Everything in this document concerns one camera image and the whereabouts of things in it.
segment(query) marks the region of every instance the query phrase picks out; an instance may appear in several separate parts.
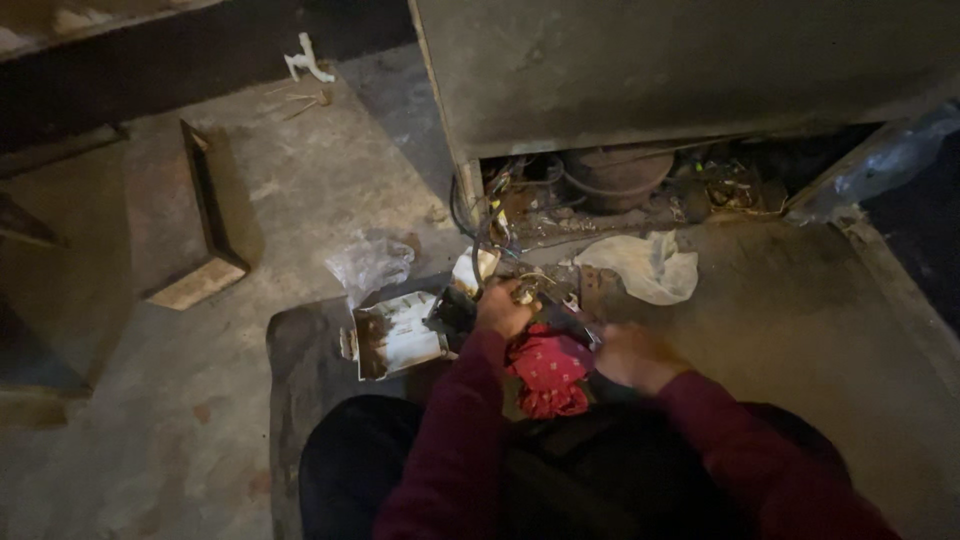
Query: concrete floor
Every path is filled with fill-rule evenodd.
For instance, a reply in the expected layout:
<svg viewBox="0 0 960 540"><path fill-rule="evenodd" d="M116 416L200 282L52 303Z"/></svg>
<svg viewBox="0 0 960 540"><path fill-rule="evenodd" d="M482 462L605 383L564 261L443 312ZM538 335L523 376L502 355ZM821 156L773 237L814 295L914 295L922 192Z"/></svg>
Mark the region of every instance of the concrete floor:
<svg viewBox="0 0 960 540"><path fill-rule="evenodd" d="M416 234L421 276L466 246L448 220L432 219L451 167L419 54L410 46L336 66L333 105L291 120L298 106L285 90L264 95L288 83L177 112L214 139L231 239L254 266L186 312L129 293L120 163L161 119L7 184L73 247L5 242L0 288L96 390L65 428L0 433L0 538L271 537L270 317L340 295L323 261L357 232ZM700 289L652 320L739 397L823 429L905 535L960 537L960 406L943 371L956 358L929 357L833 230L738 225L684 237L704 252ZM756 288L725 287L751 262ZM798 300L780 281L822 294ZM731 311L742 329L696 331L720 328L709 321Z"/></svg>

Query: person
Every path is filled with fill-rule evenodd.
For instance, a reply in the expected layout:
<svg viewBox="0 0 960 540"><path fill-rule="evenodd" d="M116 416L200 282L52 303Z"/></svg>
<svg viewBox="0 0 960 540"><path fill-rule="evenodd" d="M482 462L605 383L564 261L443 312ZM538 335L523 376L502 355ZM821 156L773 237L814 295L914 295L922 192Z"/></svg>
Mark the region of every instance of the person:
<svg viewBox="0 0 960 540"><path fill-rule="evenodd" d="M359 396L300 462L305 538L898 538L819 431L740 404L638 325L596 370L652 400L549 421L502 417L509 340L533 310L490 286L425 410Z"/></svg>

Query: white plastic bag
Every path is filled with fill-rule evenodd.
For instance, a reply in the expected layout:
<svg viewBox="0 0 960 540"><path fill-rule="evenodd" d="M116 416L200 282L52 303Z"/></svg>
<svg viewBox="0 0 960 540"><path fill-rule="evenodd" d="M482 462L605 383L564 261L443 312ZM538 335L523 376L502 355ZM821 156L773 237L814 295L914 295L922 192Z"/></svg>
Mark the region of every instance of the white plastic bag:
<svg viewBox="0 0 960 540"><path fill-rule="evenodd" d="M413 248L402 242L361 239L326 258L324 266L343 284L354 309L375 290L405 282L413 261Z"/></svg>
<svg viewBox="0 0 960 540"><path fill-rule="evenodd" d="M631 296L655 306L670 306L689 299L697 286L697 254L678 253L676 233L650 233L646 240L604 238L573 262L610 268L620 275Z"/></svg>

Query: plastic bag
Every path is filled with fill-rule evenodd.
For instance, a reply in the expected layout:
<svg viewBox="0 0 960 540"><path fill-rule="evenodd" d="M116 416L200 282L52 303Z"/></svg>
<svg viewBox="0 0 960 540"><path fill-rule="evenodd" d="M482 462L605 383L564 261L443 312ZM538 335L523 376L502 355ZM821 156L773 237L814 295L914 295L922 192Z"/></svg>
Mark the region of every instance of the plastic bag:
<svg viewBox="0 0 960 540"><path fill-rule="evenodd" d="M402 242L361 239L327 257L324 266L343 284L349 308L354 309L375 290L405 282L413 261L413 248Z"/></svg>
<svg viewBox="0 0 960 540"><path fill-rule="evenodd" d="M857 167L837 176L833 189L822 190L802 207L790 210L784 219L794 225L827 223L844 215L850 205L910 182L936 160L944 137L957 130L960 110L945 103L882 145Z"/></svg>
<svg viewBox="0 0 960 540"><path fill-rule="evenodd" d="M634 236L604 238L573 262L610 268L620 275L631 296L655 306L670 306L689 299L697 287L697 254L678 253L676 234L650 233L646 240Z"/></svg>

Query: metal panel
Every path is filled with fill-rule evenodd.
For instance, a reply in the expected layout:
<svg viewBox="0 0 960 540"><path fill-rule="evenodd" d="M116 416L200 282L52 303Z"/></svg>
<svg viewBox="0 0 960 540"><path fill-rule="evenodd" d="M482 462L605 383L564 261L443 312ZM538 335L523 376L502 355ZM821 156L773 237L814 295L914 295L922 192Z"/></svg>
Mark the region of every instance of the metal panel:
<svg viewBox="0 0 960 540"><path fill-rule="evenodd" d="M458 162L878 121L930 107L960 82L956 2L411 6Z"/></svg>

